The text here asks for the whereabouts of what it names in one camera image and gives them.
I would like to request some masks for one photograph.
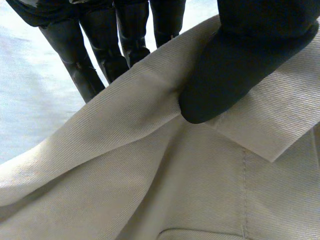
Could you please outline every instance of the gloved hand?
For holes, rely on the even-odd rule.
[[[212,35],[179,96],[190,123],[225,112],[306,47],[318,31],[320,0],[218,0]]]

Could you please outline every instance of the beige coat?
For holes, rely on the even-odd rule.
[[[192,125],[179,91],[218,27],[170,41],[0,165],[0,240],[319,240],[320,33]]]

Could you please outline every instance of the stitching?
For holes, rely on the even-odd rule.
[[[243,185],[244,185],[244,228],[242,227],[243,240],[247,239],[248,236],[248,212],[247,212],[247,166],[246,166],[246,150],[243,150]]]

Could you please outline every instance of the seam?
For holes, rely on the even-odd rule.
[[[226,236],[235,236],[235,237],[241,237],[240,235],[237,234],[232,234],[232,233],[226,233],[226,232],[220,232],[220,231],[208,231],[208,230],[201,230],[201,229],[193,229],[193,228],[183,228],[183,227],[171,227],[162,230],[156,239],[159,239],[161,235],[163,235],[166,232],[170,231],[191,231],[191,232],[201,232],[201,233],[207,233],[207,234],[221,234],[221,235],[226,235]]]
[[[244,186],[244,203],[243,203],[243,208],[244,208],[244,220],[243,224],[244,226],[242,227],[242,234],[243,234],[243,240],[248,239],[248,205],[247,205],[247,165],[246,165],[246,157],[247,157],[247,152],[244,149],[243,150],[243,186]]]

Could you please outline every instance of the white floor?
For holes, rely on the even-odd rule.
[[[187,0],[182,32],[218,14],[216,0]],[[147,47],[154,51],[152,14]],[[89,42],[85,44],[107,85]],[[62,126],[84,102],[37,28],[0,1],[0,164],[22,154]]]

